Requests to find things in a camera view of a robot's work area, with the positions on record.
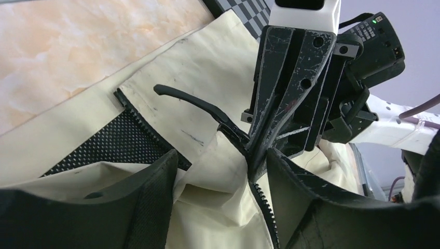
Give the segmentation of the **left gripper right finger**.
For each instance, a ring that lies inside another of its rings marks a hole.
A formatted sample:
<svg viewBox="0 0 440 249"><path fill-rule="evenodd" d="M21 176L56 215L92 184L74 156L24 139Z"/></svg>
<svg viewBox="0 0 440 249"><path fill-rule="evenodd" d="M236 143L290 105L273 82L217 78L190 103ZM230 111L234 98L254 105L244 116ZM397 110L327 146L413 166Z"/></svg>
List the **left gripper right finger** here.
<svg viewBox="0 0 440 249"><path fill-rule="evenodd" d="M276 149L267 172L280 248L439 248L439 197L396 204L357 195Z"/></svg>

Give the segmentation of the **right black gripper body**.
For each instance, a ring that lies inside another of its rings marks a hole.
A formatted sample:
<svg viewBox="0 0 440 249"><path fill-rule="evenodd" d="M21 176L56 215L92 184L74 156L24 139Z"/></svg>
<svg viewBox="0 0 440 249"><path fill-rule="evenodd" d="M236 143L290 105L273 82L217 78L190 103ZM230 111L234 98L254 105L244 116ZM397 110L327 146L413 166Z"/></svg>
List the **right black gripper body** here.
<svg viewBox="0 0 440 249"><path fill-rule="evenodd" d="M405 68L401 43L382 13L339 21L340 1L276 1L268 25L332 32L336 43L317 83L271 147L311 149L319 139L347 143L378 116L366 104L369 89Z"/></svg>

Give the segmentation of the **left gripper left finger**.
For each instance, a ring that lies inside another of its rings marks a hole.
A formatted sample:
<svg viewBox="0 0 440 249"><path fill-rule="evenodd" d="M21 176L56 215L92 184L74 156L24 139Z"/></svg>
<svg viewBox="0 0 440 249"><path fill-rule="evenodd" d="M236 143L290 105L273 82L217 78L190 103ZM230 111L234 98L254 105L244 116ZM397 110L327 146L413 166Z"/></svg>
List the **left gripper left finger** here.
<svg viewBox="0 0 440 249"><path fill-rule="evenodd" d="M178 153L81 199L1 191L1 248L164 248Z"/></svg>

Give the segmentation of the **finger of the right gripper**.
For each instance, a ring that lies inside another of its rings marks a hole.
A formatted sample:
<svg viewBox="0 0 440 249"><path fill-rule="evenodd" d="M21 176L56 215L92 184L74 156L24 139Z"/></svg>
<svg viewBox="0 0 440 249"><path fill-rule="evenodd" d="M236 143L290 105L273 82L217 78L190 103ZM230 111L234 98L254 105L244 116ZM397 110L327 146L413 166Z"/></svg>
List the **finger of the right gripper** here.
<svg viewBox="0 0 440 249"><path fill-rule="evenodd" d="M254 71L254 88L249 111L253 115L250 137L262 133L270 112L274 110L282 84L296 64L294 48L296 29L268 25L263 28Z"/></svg>
<svg viewBox="0 0 440 249"><path fill-rule="evenodd" d="M283 126L299 108L327 64L336 43L336 34L332 32L296 29L294 48L296 64L291 74L283 82L281 94L270 112L262 133L250 137L247 145L248 179L255 182L264 172L266 151L270 148Z"/></svg>

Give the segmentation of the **cream zip-up jacket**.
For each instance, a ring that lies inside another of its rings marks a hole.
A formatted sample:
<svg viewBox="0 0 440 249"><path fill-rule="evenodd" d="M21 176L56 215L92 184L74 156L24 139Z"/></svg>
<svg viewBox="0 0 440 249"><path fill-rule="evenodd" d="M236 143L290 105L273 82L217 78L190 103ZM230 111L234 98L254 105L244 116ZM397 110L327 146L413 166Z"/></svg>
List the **cream zip-up jacket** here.
<svg viewBox="0 0 440 249"><path fill-rule="evenodd" d="M202 109L158 95L169 86L221 109L249 136L260 41L233 11L188 32L1 138L1 191L81 199L178 153L164 248L278 248L248 162Z"/></svg>

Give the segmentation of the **black zipper pull tab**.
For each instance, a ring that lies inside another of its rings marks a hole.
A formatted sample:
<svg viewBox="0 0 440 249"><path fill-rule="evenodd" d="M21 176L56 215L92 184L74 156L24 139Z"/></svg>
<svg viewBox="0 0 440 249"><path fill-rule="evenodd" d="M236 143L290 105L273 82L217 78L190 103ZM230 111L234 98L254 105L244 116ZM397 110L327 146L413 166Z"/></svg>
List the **black zipper pull tab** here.
<svg viewBox="0 0 440 249"><path fill-rule="evenodd" d="M193 95L190 95L184 91L165 85L155 85L154 91L158 95L167 95L177 98L179 100L186 101L208 113L215 121L217 121L217 131L221 131L242 155L244 155L245 157L249 155L249 152L245 149L245 146L249 143L250 137L247 133L242 131L227 116L227 114L219 109L217 106L208 103L202 99L199 99Z"/></svg>

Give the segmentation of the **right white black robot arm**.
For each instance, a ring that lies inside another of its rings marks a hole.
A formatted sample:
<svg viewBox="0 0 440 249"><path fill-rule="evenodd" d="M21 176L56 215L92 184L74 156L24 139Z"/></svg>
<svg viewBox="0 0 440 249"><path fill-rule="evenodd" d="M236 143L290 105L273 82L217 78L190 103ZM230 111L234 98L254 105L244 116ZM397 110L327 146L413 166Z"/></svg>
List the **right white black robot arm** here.
<svg viewBox="0 0 440 249"><path fill-rule="evenodd" d="M369 90L405 68L385 14L340 23L340 1L276 1L263 28L251 101L248 176L260 178L267 150L296 157L320 139L375 143L424 155L439 115L386 102Z"/></svg>

